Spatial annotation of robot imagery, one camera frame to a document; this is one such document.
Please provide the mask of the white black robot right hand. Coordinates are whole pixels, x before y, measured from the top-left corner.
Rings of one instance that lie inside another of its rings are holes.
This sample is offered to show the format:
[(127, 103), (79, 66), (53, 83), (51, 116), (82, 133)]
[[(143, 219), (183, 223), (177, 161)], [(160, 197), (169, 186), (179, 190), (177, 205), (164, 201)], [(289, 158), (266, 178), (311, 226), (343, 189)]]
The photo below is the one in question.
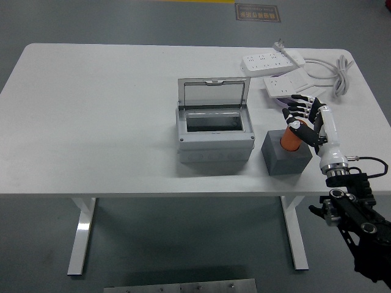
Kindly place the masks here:
[(320, 170), (328, 178), (348, 174), (348, 160), (340, 151), (334, 116), (329, 106), (318, 98), (291, 95), (282, 109), (288, 129), (320, 157)]

